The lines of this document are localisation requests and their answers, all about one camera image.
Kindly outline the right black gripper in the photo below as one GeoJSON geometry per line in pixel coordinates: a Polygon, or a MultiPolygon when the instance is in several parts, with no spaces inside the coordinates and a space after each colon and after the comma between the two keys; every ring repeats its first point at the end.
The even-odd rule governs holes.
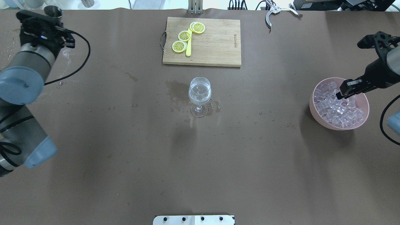
{"type": "Polygon", "coordinates": [[[344,80],[336,93],[338,100],[347,99],[356,94],[367,93],[377,88],[385,89],[399,83],[399,69],[382,59],[370,63],[360,79],[344,80]]]}

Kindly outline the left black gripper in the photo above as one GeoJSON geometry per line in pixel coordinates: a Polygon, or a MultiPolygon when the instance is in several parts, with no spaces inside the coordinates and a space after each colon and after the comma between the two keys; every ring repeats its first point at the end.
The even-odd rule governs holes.
{"type": "Polygon", "coordinates": [[[47,15],[42,15],[28,10],[20,10],[16,13],[21,23],[19,40],[20,45],[31,43],[42,45],[54,55],[64,48],[75,48],[75,39],[72,31],[64,27],[64,24],[47,15]]]}

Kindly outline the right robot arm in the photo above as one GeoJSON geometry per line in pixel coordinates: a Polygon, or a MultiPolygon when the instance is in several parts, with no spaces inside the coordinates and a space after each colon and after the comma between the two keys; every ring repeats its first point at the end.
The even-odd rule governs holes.
{"type": "Polygon", "coordinates": [[[356,79],[346,79],[339,87],[336,98],[347,99],[375,89],[386,89],[399,83],[399,47],[378,49],[378,59],[367,65],[364,74],[356,79]]]}

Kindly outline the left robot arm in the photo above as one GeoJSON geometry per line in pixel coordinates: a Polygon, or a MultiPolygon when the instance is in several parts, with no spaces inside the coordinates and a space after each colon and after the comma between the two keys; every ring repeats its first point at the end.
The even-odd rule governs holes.
{"type": "Polygon", "coordinates": [[[53,157],[57,148],[27,108],[43,92],[51,68],[63,47],[75,40],[61,22],[62,10],[46,6],[44,14],[16,13],[21,23],[20,50],[1,71],[1,176],[20,165],[34,168],[53,157]]]}

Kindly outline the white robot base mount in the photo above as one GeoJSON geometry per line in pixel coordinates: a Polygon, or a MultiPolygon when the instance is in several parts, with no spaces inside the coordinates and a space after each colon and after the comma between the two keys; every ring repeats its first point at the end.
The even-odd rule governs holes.
{"type": "Polygon", "coordinates": [[[233,215],[163,215],[153,219],[153,225],[235,225],[233,215]]]}

